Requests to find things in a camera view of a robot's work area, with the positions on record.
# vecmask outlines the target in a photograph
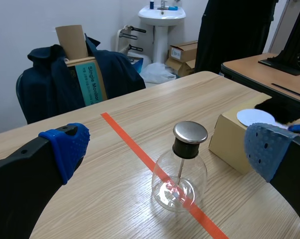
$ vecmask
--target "sink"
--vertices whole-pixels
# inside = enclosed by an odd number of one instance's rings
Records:
[[[141,21],[153,26],[175,26],[186,17],[181,7],[177,11],[157,10],[158,7],[160,6],[154,6],[154,9],[149,6],[142,8],[138,14]]]
[[[177,11],[158,10],[160,6],[150,9],[145,6],[139,11],[141,22],[154,26],[153,63],[165,63],[168,53],[168,27],[178,25],[186,14],[183,8]]]

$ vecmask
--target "desk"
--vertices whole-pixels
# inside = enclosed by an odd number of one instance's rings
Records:
[[[83,163],[49,202],[31,238],[211,238],[190,213],[174,214],[153,199],[152,173],[100,116],[108,112],[154,160],[171,149],[177,122],[204,125],[207,216],[231,239],[300,239],[300,219],[270,184],[254,171],[240,175],[208,150],[218,116],[258,94],[201,72],[0,134],[2,159],[41,131],[69,122],[90,129]]]
[[[225,62],[221,66],[221,71],[231,76],[233,81],[251,89],[272,97],[283,97],[285,100],[300,104],[300,95],[298,95],[300,94],[300,75],[293,76],[258,63],[260,60],[274,56],[276,55],[266,53]]]

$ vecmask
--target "table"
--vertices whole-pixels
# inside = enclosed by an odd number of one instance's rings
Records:
[[[300,75],[293,76],[258,63],[274,56],[276,54],[266,53],[225,62],[221,66],[221,72],[251,89],[300,105]]]
[[[173,126],[206,127],[200,156],[208,170],[207,216],[231,239],[300,239],[300,219],[261,176],[240,175],[208,150],[218,116],[259,93],[201,72],[0,134],[0,159],[39,132],[70,122],[90,129],[86,157],[49,202],[32,239],[208,239],[185,212],[174,214],[151,196],[152,173],[100,116],[108,112],[154,160],[171,149]]]

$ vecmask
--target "blue gripper pad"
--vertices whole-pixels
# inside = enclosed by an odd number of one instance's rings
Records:
[[[51,142],[64,185],[67,184],[74,174],[80,159],[85,156],[90,140],[89,130],[83,124],[70,123],[68,125],[78,127],[74,136],[67,135],[65,132],[56,129],[50,129],[39,134],[40,137],[46,138]]]
[[[246,156],[254,168],[270,182],[286,151],[297,134],[266,124],[254,123],[247,128],[244,139]]]

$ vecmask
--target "soap bottle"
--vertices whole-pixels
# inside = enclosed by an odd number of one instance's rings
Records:
[[[199,156],[199,146],[207,137],[200,124],[183,121],[175,125],[171,150],[159,157],[152,175],[152,195],[165,209],[172,212],[202,206],[207,182],[207,170]]]
[[[150,0],[150,9],[154,9],[154,0]]]

